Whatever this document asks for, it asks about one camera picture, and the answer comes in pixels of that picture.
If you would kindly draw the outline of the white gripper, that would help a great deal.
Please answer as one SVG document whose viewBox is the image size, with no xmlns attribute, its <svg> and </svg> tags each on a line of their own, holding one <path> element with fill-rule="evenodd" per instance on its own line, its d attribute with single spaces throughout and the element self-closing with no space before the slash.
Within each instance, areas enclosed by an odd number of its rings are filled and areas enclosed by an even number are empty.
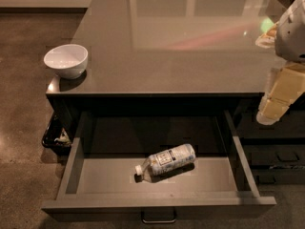
<svg viewBox="0 0 305 229">
<path fill-rule="evenodd" d="M 274 47 L 275 54 L 287 61 L 305 62 L 305 0 L 294 0 L 278 24 L 262 33 L 255 44 L 263 49 Z M 286 63 L 281 69 L 272 68 L 256 121 L 262 125 L 275 124 L 304 93 L 304 63 Z"/>
</svg>

